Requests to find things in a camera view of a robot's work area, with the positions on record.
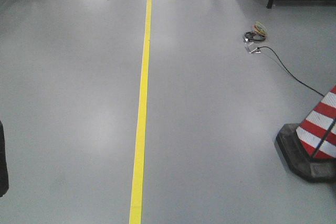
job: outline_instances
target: cone base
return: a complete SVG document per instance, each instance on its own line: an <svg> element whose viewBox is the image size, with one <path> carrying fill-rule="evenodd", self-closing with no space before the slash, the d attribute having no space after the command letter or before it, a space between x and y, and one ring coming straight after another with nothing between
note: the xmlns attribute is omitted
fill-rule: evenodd
<svg viewBox="0 0 336 224"><path fill-rule="evenodd" d="M277 143L289 169L309 182L336 182L336 159L310 160L296 134L298 126L285 124L277 135Z"/></svg>

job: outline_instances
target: black cable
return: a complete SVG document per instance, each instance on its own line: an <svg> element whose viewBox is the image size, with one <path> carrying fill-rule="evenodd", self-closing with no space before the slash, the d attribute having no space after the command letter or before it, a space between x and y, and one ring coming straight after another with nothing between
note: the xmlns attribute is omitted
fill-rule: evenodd
<svg viewBox="0 0 336 224"><path fill-rule="evenodd" d="M287 73L289 73L290 76L292 76L296 81L298 81L300 84L306 86L308 89L311 89L312 91L314 91L315 93L319 94L320 96L324 96L324 94L322 94L321 92L317 91L316 89L313 89L312 87L308 86L307 84L305 84L304 82L300 81L298 78L296 78L287 68L286 66L282 63L282 61L280 60L279 56L277 55L277 53L271 49L270 47L258 47L258 49L260 50L261 48L268 48L269 50L271 50L275 56L278 58L278 60L280 61L281 65L285 68L285 70L287 71Z"/></svg>

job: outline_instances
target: yellow line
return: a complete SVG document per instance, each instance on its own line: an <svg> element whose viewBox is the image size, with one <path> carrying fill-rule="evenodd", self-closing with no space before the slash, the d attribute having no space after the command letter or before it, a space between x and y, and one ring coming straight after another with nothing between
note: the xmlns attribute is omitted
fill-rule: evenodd
<svg viewBox="0 0 336 224"><path fill-rule="evenodd" d="M142 192L145 160L145 138L147 121L148 67L151 41L152 0L147 0L145 38L142 55L138 126L136 128L134 172L130 210L130 224L141 224Z"/></svg>

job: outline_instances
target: epoxy floor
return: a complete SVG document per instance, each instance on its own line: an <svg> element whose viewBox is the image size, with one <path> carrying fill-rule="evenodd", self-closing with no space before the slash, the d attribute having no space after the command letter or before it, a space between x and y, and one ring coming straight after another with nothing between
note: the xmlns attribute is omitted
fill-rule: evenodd
<svg viewBox="0 0 336 224"><path fill-rule="evenodd" d="M336 222L274 141L335 85L334 2L153 0L143 224ZM0 223L128 223L146 0L0 6L0 119L10 190Z"/></svg>

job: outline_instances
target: red and white striped cone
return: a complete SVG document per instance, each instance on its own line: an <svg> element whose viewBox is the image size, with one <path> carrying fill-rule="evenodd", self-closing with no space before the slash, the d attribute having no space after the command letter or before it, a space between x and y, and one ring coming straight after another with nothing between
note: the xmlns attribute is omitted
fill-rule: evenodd
<svg viewBox="0 0 336 224"><path fill-rule="evenodd" d="M308 155L317 159L336 158L336 86L296 129Z"/></svg>
<svg viewBox="0 0 336 224"><path fill-rule="evenodd" d="M310 182L336 181L336 86L301 124L285 124L277 143L289 168Z"/></svg>

